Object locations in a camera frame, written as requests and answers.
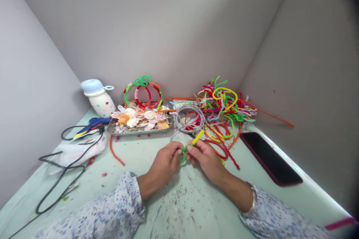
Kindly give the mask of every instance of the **coiled wire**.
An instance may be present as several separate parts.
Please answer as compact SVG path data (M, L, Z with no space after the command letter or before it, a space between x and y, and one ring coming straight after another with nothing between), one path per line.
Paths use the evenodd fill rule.
M180 113L183 111L193 111L195 112L199 118L200 118L200 123L199 125L196 124L185 124L182 119L180 118ZM180 108L178 108L176 110L177 115L173 115L173 121L175 122L176 126L177 126L177 130L175 132L173 132L172 136L171 136L171 141L172 139L175 137L176 134L178 134L179 131L183 132L183 133L197 133L200 132L201 130L204 130L204 126L207 123L207 120L205 118L205 115L203 114L202 110L197 107L196 105L191 105L191 104L185 104L183 106L181 106Z

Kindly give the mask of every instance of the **smartphone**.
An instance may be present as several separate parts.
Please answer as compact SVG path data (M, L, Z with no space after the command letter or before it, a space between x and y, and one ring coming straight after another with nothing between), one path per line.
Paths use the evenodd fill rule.
M303 183L303 179L258 133L241 133L240 138L279 186Z

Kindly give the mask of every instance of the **power cord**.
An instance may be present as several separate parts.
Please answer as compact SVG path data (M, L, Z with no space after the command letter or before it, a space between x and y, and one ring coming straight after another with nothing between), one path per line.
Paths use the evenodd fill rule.
M94 145L96 145L103 137L104 135L104 132L105 132L105 126L108 125L108 124L102 124L102 125L99 125L97 126L97 128L99 129L99 132L101 134L100 138L94 142L94 143L83 143L82 145L88 145L88 144L91 144L85 151L84 153L75 161L73 161L72 163L70 163L68 166L64 167L64 166L61 166L53 161L50 161L48 160L47 158L48 157L51 157L51 156L54 156L54 155L57 155L57 154L61 154L62 151L60 152L56 152L56 153L52 153L52 154L49 154L49 155L45 155L45 156L41 156L39 158L39 161L42 161L42 162L47 162L51 165L54 165L56 167L59 167L61 169L63 169L61 175L59 176L59 179L56 181L56 183L51 187L51 189L45 194L45 196L41 199L41 201L39 202L39 204L37 205L36 207L36 210L35 210L35 213L37 214L36 217L34 217L32 220L30 220L27 224L25 224L23 227L21 227L17 232L15 232L12 236L10 236L8 239L11 239L13 238L16 234L18 234L20 231L22 231L26 226L28 226L31 222L33 222L35 219L37 219L40 215L42 215L43 213L49 211L51 208L53 208L61 199L63 196L66 196L67 194L69 194L70 192L72 192L75 188L71 189L70 191L69 188L82 176L82 174L85 172L86 170L86 167L83 166L83 165L77 165L77 166L72 166L73 164L77 163L79 160L82 159L83 156L85 156L85 154L90 150L90 148L92 148ZM77 128L77 127L89 127L89 125L78 125L78 126L71 126L71 127L68 127L67 129L65 129L62 134L61 134L61 138L63 140L72 140L73 138L65 138L64 137L64 134L66 131L70 130L70 129L73 129L73 128ZM89 136L89 135L92 135L92 134L85 134L83 135L82 137L85 137L85 136ZM67 172L67 170L69 169L76 169L76 168L82 168L82 171L81 173L67 186L67 188L62 192L62 194L59 196L59 198L57 198L57 200L51 204L49 207L47 207L45 210L43 211L39 211L40 209L40 206L41 204L45 201L45 199L50 195L50 193L55 189L55 187L59 184L59 182L61 181L61 179L63 178L63 176L65 175L65 173Z

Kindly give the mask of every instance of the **floral patterned sleeve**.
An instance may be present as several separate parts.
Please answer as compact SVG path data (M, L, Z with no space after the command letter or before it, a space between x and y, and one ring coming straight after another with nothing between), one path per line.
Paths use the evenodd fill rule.
M33 238L131 238L145 219L134 173L125 172L116 188L41 228Z
M239 216L257 238L334 238L295 209L264 190L252 186L254 206Z

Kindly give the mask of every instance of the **person's right hand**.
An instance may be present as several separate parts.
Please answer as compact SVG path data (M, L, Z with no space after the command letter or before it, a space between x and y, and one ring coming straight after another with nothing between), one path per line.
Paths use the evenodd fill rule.
M191 146L192 141L187 144L188 155L199 162L203 172L213 184L218 186L226 177L231 176L209 144L198 140L196 145Z

